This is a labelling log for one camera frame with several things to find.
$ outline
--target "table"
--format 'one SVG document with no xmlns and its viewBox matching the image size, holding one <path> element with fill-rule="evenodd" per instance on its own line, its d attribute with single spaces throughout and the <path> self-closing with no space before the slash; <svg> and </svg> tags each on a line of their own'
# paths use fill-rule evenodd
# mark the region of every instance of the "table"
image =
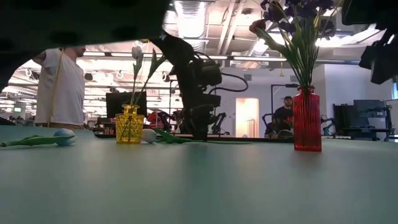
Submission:
<svg viewBox="0 0 398 224">
<path fill-rule="evenodd" d="M 54 129 L 0 127 L 0 141 Z M 116 145 L 0 149 L 1 223 L 398 223 L 398 147 Z"/>
</svg>

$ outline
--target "monitor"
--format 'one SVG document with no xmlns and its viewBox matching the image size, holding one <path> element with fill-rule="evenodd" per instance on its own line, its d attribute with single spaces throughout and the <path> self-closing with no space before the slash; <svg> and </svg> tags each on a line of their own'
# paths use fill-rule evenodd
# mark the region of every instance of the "monitor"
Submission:
<svg viewBox="0 0 398 224">
<path fill-rule="evenodd" d="M 354 100 L 355 112 L 359 118 L 385 118 L 384 100 Z"/>
<path fill-rule="evenodd" d="M 122 105 L 128 105 L 131 101 L 132 93 L 107 93 L 106 94 L 106 117 L 107 118 L 115 118 L 116 114 L 123 113 L 124 109 Z M 134 94 L 134 97 L 137 98 L 139 92 Z M 137 103 L 139 109 L 137 110 L 137 114 L 144 115 L 147 114 L 147 93 L 145 91 L 142 92 L 141 97 Z"/>
</svg>

